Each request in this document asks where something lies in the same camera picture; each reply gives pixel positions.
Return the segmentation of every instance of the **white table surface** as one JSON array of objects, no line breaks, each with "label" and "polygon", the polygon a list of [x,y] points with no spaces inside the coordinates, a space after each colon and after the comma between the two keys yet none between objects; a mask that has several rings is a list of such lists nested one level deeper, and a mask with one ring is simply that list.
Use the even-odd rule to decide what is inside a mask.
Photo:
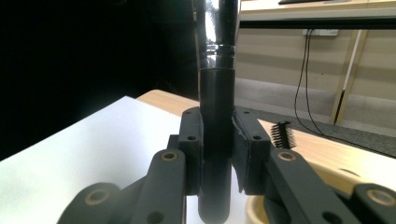
[{"label": "white table surface", "polygon": [[[0,162],[0,223],[56,223],[84,188],[110,182],[121,189],[146,175],[152,156],[178,134],[180,117],[123,97]],[[226,223],[245,223],[245,194],[233,171]],[[203,223],[189,196],[187,223]]]}]

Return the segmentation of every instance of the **power cord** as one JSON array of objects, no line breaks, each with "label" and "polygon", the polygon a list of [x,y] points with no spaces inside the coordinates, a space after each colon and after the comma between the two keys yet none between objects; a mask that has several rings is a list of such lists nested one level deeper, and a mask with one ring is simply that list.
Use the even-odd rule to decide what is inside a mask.
[{"label": "power cord", "polygon": [[[309,49],[310,49],[310,43],[311,43],[311,36],[312,36],[312,32],[313,31],[314,31],[314,29],[309,29],[307,31],[307,33],[306,33],[306,36],[305,36],[303,65],[302,65],[302,68],[301,68],[301,74],[300,74],[300,80],[299,80],[299,83],[298,83],[298,86],[297,86],[297,92],[296,92],[295,97],[294,97],[294,114],[295,114],[295,117],[297,118],[298,122],[304,128],[306,128],[308,131],[310,131],[310,132],[312,132],[312,133],[314,133],[316,135],[322,136],[324,138],[327,138],[329,140],[336,139],[336,140],[339,140],[339,141],[346,142],[346,143],[348,143],[350,145],[353,145],[353,146],[356,146],[356,147],[361,147],[361,148],[364,148],[364,149],[366,149],[368,151],[371,151],[371,152],[374,152],[374,153],[377,153],[377,154],[380,154],[380,155],[383,155],[383,156],[387,156],[387,157],[391,157],[393,159],[396,159],[396,157],[394,157],[394,156],[391,156],[389,154],[386,154],[386,153],[383,153],[381,151],[375,150],[373,148],[366,147],[366,146],[363,146],[363,145],[348,141],[348,140],[343,139],[343,138],[327,135],[327,134],[323,133],[320,130],[318,125],[312,119],[310,106],[309,106],[309,99],[308,99],[308,62],[309,62],[309,51],[310,51]],[[298,93],[299,93],[299,90],[300,90],[300,87],[301,87],[301,82],[302,82],[302,79],[303,79],[303,73],[305,73],[305,100],[306,100],[306,107],[307,107],[307,110],[308,110],[309,118],[310,118],[311,122],[313,123],[313,125],[315,126],[316,130],[312,130],[312,129],[308,128],[307,126],[305,126],[301,122],[300,118],[297,115],[297,96],[298,96]]]}]

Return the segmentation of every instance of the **wall outlet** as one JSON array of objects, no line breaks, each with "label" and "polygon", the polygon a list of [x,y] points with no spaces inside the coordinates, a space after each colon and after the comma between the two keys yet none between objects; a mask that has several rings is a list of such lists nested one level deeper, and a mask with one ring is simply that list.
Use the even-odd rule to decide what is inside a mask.
[{"label": "wall outlet", "polygon": [[[308,33],[308,30],[303,29],[303,35],[306,35],[306,33]],[[338,30],[334,30],[334,29],[314,30],[312,31],[311,35],[337,36]]]}]

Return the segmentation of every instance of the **beige wall panel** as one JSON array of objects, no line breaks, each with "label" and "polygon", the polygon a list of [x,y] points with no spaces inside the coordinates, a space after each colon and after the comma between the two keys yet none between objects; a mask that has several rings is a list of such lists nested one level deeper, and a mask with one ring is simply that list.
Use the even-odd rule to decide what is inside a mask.
[{"label": "beige wall panel", "polygon": [[[240,29],[236,76],[296,86],[304,57],[302,32],[301,29]],[[308,88],[337,90],[350,35],[350,30],[341,30],[336,37],[312,37]]]},{"label": "beige wall panel", "polygon": [[369,31],[351,94],[396,100],[396,30]]}]

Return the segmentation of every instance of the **black brush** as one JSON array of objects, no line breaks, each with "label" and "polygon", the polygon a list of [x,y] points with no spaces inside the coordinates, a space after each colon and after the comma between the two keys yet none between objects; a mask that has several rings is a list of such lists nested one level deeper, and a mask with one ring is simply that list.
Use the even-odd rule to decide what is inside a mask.
[{"label": "black brush", "polygon": [[291,129],[288,127],[289,124],[288,121],[280,121],[272,126],[271,136],[275,147],[285,149],[296,147]]}]

